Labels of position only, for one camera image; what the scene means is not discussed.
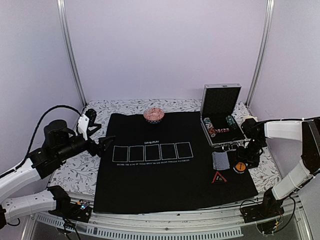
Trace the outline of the orange big blind button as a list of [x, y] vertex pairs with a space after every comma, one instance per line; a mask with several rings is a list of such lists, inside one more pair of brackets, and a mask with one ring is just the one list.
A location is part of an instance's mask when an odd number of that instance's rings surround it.
[[243, 174], [247, 169], [247, 165], [243, 162], [238, 162], [233, 169], [236, 173]]

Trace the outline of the blue playing card deck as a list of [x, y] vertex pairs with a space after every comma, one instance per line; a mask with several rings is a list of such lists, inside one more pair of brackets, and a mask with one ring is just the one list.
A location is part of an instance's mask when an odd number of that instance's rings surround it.
[[230, 168], [229, 158], [227, 152], [213, 152], [212, 153], [213, 169], [217, 171], [224, 171]]

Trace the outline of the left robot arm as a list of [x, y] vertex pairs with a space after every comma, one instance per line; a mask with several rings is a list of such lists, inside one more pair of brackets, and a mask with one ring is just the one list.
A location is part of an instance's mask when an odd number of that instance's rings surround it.
[[93, 133], [95, 130], [80, 130], [76, 134], [62, 119], [54, 120], [44, 127], [42, 147], [27, 154], [26, 160], [21, 161], [8, 174], [0, 176], [1, 227], [33, 213], [48, 211], [67, 218], [85, 210], [80, 204], [72, 204], [67, 192], [58, 185], [32, 195], [17, 198], [10, 196], [32, 182], [48, 177], [66, 160], [82, 152], [101, 157], [115, 138], [106, 136], [95, 142], [90, 138]]

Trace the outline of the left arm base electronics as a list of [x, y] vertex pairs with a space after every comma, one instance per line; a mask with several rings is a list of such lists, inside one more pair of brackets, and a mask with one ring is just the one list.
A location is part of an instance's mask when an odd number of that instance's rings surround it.
[[80, 199], [77, 202], [70, 202], [70, 200], [63, 199], [57, 200], [56, 208], [54, 210], [49, 210], [48, 213], [66, 220], [88, 223], [92, 210], [89, 201]]

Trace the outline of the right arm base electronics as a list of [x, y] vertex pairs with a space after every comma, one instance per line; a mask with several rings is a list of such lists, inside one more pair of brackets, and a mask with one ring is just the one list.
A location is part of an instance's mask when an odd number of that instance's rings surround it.
[[284, 220], [284, 208], [282, 204], [265, 209], [262, 203], [253, 200], [244, 200], [239, 207], [244, 222], [256, 223], [257, 230], [263, 235], [273, 235], [279, 230]]

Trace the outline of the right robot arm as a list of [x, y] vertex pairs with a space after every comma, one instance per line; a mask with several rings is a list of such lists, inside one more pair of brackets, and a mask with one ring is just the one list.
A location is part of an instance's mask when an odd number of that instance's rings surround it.
[[253, 210], [262, 218], [282, 213], [282, 203], [293, 192], [301, 189], [320, 172], [320, 119], [280, 119], [257, 121], [253, 116], [244, 118], [241, 130], [249, 143], [240, 146], [240, 161], [256, 166], [267, 140], [273, 144], [276, 161], [293, 158], [292, 170], [273, 187], [265, 191], [262, 203]]

